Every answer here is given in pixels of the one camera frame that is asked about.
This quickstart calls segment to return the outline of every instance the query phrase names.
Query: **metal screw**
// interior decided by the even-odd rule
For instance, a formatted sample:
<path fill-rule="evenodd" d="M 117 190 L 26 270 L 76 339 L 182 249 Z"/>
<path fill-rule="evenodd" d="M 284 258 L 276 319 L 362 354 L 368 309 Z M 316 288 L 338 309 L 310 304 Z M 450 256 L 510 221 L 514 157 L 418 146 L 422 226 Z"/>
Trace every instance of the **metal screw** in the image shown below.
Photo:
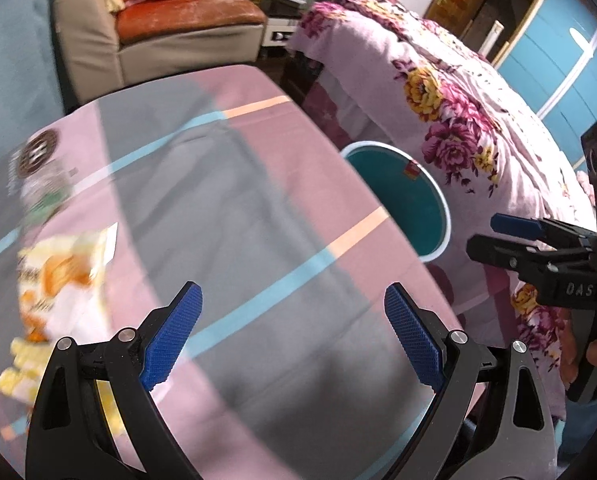
<path fill-rule="evenodd" d="M 465 332 L 461 332 L 461 330 L 454 330 L 454 332 L 451 333 L 452 340 L 454 341 L 454 343 L 458 343 L 460 345 L 464 345 L 465 343 L 467 343 L 467 334 Z"/>
<path fill-rule="evenodd" d="M 527 346 L 525 346 L 525 343 L 518 340 L 512 343 L 512 348 L 514 348 L 519 354 L 525 354 L 525 352 L 528 350 Z"/>
<path fill-rule="evenodd" d="M 70 346 L 72 346 L 72 340 L 69 337 L 59 339 L 58 343 L 56 343 L 56 348 L 59 350 L 67 350 Z"/>
<path fill-rule="evenodd" d="M 118 340 L 127 343 L 129 341 L 132 341 L 135 335 L 136 331 L 133 328 L 124 328 L 123 330 L 118 332 Z"/>

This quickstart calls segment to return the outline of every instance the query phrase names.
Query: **floral bedspread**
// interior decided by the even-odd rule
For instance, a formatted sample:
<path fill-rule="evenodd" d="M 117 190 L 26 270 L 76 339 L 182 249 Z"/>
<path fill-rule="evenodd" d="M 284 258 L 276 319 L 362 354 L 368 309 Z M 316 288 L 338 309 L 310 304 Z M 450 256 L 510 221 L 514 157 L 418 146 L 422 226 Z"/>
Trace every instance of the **floral bedspread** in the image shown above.
<path fill-rule="evenodd" d="M 495 213 L 595 229 L 591 202 L 549 131 L 491 65 L 394 0 L 317 3 L 289 48 L 322 63 L 389 142 L 436 178 L 453 230 L 434 264 L 451 284 L 454 311 L 466 313 L 508 288 L 518 336 L 544 375 L 553 415 L 563 417 L 556 310 L 537 305 L 532 286 L 465 252 L 471 235 L 491 233 Z M 342 148 L 345 133 L 335 131 Z"/>

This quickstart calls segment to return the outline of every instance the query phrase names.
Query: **teal bucket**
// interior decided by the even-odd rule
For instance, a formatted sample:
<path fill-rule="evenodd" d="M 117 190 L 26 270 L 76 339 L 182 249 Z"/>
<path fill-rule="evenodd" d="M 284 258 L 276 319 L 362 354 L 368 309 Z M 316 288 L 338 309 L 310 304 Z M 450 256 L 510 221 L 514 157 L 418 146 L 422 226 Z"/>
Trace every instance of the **teal bucket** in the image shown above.
<path fill-rule="evenodd" d="M 422 262 L 438 258 L 450 242 L 450 209 L 441 188 L 401 150 L 381 142 L 354 142 L 341 155 L 383 204 Z"/>

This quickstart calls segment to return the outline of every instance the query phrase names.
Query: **orange seat cushion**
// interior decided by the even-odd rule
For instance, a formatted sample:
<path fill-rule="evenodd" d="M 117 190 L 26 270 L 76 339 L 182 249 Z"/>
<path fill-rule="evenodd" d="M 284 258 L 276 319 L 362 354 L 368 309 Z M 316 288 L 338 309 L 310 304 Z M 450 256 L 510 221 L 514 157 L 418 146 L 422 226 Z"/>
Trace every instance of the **orange seat cushion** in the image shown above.
<path fill-rule="evenodd" d="M 122 44 L 168 34 L 261 25 L 265 14 L 249 0 L 161 0 L 136 4 L 118 13 L 116 28 Z"/>

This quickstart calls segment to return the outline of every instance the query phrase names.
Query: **blue gripper pad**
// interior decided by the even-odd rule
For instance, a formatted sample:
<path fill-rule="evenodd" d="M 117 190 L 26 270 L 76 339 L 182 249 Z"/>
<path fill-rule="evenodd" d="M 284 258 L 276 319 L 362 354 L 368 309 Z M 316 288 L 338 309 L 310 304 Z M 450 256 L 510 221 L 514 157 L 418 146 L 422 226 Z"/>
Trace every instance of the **blue gripper pad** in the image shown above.
<path fill-rule="evenodd" d="M 394 285 L 385 291 L 385 313 L 419 381 L 431 386 L 435 393 L 440 392 L 445 381 L 441 350 Z"/>
<path fill-rule="evenodd" d="M 192 285 L 162 324 L 145 350 L 140 380 L 148 392 L 167 379 L 203 306 L 200 286 Z"/>
<path fill-rule="evenodd" d="M 538 220 L 496 213 L 490 220 L 490 227 L 495 233 L 515 236 L 524 240 L 541 240 L 545 231 Z"/>

